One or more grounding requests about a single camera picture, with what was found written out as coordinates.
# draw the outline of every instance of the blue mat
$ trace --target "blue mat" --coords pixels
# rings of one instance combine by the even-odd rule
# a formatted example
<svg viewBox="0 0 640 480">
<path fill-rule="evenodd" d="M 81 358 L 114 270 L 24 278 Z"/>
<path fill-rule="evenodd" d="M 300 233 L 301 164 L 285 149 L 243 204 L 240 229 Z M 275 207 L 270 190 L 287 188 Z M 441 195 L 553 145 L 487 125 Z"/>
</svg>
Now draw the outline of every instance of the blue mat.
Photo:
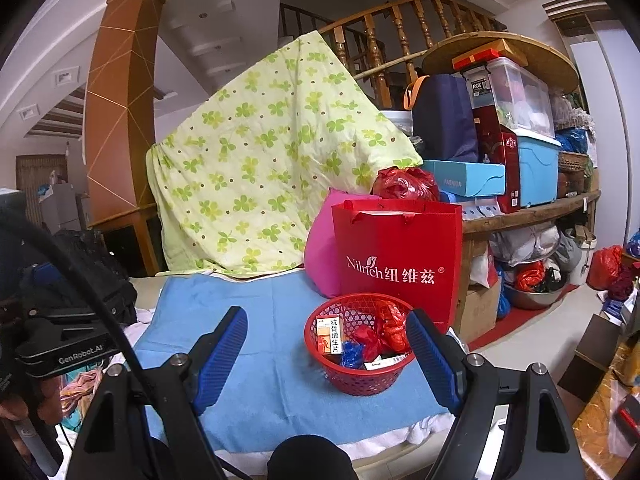
<svg viewBox="0 0 640 480">
<path fill-rule="evenodd" d="M 325 301 L 304 271 L 249 283 L 172 277 L 151 326 L 135 345 L 136 354 L 143 367 L 159 366 L 215 329 L 229 306 L 246 310 L 246 342 L 220 399 L 200 418 L 215 450 L 272 451 L 297 434 L 346 444 L 446 411 L 436 403 L 416 361 L 381 394 L 353 397 L 336 390 L 303 340 L 308 316 Z M 163 437 L 152 410 L 149 428 L 153 436 Z"/>
</svg>

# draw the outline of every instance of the gray plastic bag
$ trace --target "gray plastic bag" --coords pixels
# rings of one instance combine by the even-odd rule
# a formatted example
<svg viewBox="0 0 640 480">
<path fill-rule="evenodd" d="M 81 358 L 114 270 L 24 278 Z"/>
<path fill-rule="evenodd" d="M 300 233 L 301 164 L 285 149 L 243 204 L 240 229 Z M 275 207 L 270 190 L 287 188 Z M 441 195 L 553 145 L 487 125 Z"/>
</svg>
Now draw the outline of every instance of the gray plastic bag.
<svg viewBox="0 0 640 480">
<path fill-rule="evenodd" d="M 580 263 L 580 250 L 575 240 L 564 236 L 564 233 L 561 232 L 558 249 L 554 253 L 553 259 L 562 272 L 571 272 Z"/>
</svg>

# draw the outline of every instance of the round wooden tabletop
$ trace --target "round wooden tabletop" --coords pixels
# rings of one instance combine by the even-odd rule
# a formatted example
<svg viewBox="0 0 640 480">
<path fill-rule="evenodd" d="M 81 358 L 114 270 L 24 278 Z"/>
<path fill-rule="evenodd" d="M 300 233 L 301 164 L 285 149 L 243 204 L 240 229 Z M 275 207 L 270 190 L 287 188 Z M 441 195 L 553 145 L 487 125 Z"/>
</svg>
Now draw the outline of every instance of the round wooden tabletop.
<svg viewBox="0 0 640 480">
<path fill-rule="evenodd" d="M 468 32 L 439 41 L 424 55 L 422 69 L 426 74 L 451 74 L 451 60 L 478 46 L 495 40 L 508 40 L 527 56 L 525 70 L 542 79 L 549 91 L 556 88 L 568 94 L 578 87 L 578 73 L 571 61 L 551 46 L 511 32 Z"/>
</svg>

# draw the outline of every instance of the metal screw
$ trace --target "metal screw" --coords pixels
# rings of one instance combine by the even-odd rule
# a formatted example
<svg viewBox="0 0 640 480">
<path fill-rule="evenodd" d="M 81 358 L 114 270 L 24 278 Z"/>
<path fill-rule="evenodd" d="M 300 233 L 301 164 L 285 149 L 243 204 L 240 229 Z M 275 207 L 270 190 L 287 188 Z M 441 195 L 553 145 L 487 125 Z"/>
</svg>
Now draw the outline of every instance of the metal screw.
<svg viewBox="0 0 640 480">
<path fill-rule="evenodd" d="M 169 358 L 169 362 L 172 364 L 172 366 L 182 366 L 183 364 L 185 364 L 185 362 L 187 362 L 189 359 L 189 356 L 187 354 L 183 354 L 182 352 L 180 352 L 179 354 L 174 354 Z"/>
<path fill-rule="evenodd" d="M 480 354 L 469 354 L 466 356 L 466 362 L 472 366 L 482 366 L 484 364 L 484 357 Z"/>
<path fill-rule="evenodd" d="M 533 373 L 535 373 L 535 374 L 538 374 L 538 375 L 546 374 L 546 366 L 543 365 L 542 363 L 533 363 L 531 365 L 531 369 L 533 370 Z"/>
<path fill-rule="evenodd" d="M 116 363 L 107 368 L 107 375 L 110 377 L 117 377 L 124 371 L 124 366 L 120 363 Z"/>
</svg>

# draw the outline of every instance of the orange bag handle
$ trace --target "orange bag handle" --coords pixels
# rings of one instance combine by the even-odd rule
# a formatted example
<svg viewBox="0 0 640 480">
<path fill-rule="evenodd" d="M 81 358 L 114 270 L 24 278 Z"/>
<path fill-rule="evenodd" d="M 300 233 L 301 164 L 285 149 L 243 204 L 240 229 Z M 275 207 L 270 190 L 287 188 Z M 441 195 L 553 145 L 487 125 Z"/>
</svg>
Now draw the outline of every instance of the orange bag handle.
<svg viewBox="0 0 640 480">
<path fill-rule="evenodd" d="M 420 85 L 428 77 L 428 75 L 423 75 L 416 79 L 414 82 L 409 83 L 406 90 L 404 91 L 404 102 L 402 103 L 405 110 L 412 110 L 414 108 L 415 100 L 418 98 Z"/>
</svg>

